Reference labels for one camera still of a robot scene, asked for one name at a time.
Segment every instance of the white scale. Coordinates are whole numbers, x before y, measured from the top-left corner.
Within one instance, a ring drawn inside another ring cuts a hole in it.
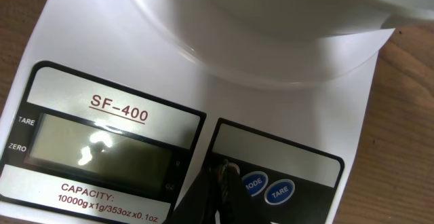
[[[213,67],[206,57],[225,54],[195,53],[195,38],[180,43],[152,2],[47,1],[1,116],[0,214],[40,223],[162,223],[210,148],[211,160],[237,165],[270,222],[316,216],[311,223],[331,223],[376,52],[392,30],[323,41],[344,58],[375,42],[354,55],[354,67],[332,70],[336,79],[272,82],[254,70],[237,76],[237,67]]]

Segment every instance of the scale platform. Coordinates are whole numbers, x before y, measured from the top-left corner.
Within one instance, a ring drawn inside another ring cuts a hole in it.
[[[376,58],[303,90],[252,88],[191,62],[133,0],[48,0],[0,120],[0,214],[162,223],[209,151],[270,222],[331,223]]]

